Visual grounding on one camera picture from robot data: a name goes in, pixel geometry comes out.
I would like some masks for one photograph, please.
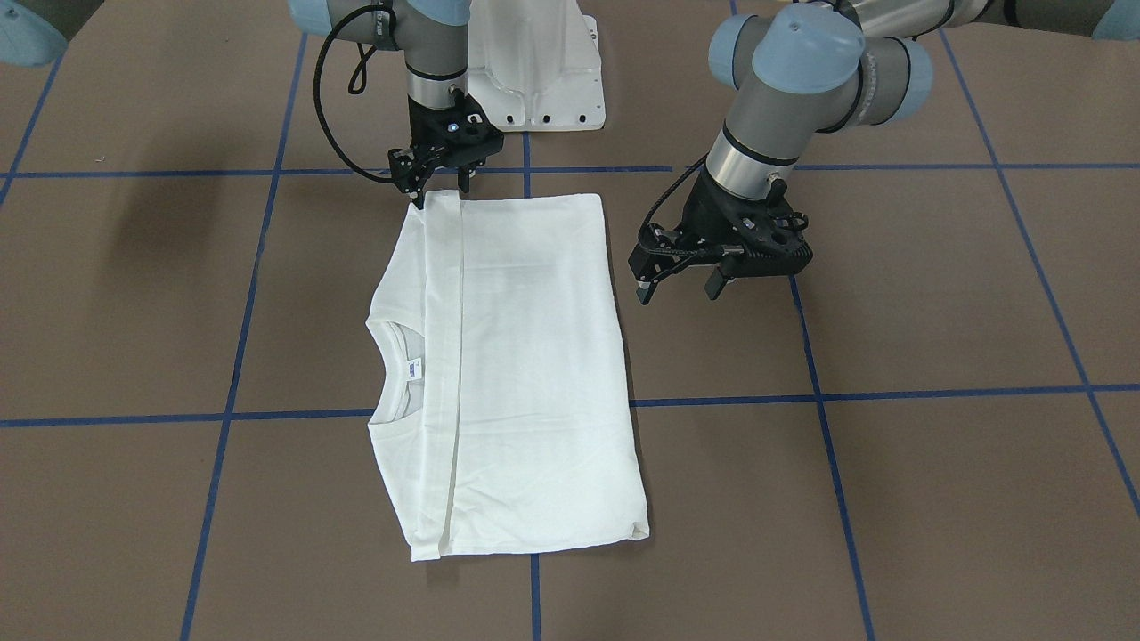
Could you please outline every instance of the shirt tag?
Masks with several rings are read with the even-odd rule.
[[[408,360],[408,380],[418,381],[424,378],[424,364],[422,358]]]

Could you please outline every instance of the white cloth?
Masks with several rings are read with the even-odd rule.
[[[649,536],[601,198],[408,208],[368,422],[412,560]]]

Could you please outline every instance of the brown floor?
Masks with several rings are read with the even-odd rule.
[[[653,536],[410,563],[365,429],[406,200],[340,170],[284,1],[108,2],[0,67],[0,639],[1140,636],[1140,44],[922,38],[926,107],[795,175],[801,276],[641,307],[735,5],[581,5],[605,129],[510,135],[473,197],[602,195]],[[327,109],[376,165],[402,71],[349,98],[353,56]]]

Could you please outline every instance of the white plastic base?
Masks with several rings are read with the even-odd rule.
[[[576,0],[477,0],[467,89],[503,131],[605,124],[597,22]]]

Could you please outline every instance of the light blue joint cap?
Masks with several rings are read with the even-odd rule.
[[[0,63],[38,67],[65,49],[67,39],[51,23],[15,0],[0,0]]]
[[[413,9],[448,26],[471,22],[471,0],[408,0]]]
[[[823,94],[847,82],[863,55],[863,32],[830,7],[789,5],[752,52],[752,71],[788,94]]]
[[[1140,0],[1116,0],[1092,32],[1094,40],[1140,40]]]
[[[732,63],[736,57],[736,41],[740,40],[740,32],[744,29],[744,23],[752,17],[732,16],[720,23],[716,33],[712,34],[712,41],[709,42],[709,71],[720,84],[739,89],[735,74],[732,72]]]
[[[328,35],[333,21],[328,17],[328,0],[288,0],[288,13],[298,29],[312,35]]]
[[[930,54],[912,40],[898,41],[906,47],[906,55],[911,59],[911,78],[906,83],[906,95],[903,96],[902,104],[898,105],[895,115],[883,121],[883,124],[910,117],[926,103],[934,87],[934,64],[930,62]]]

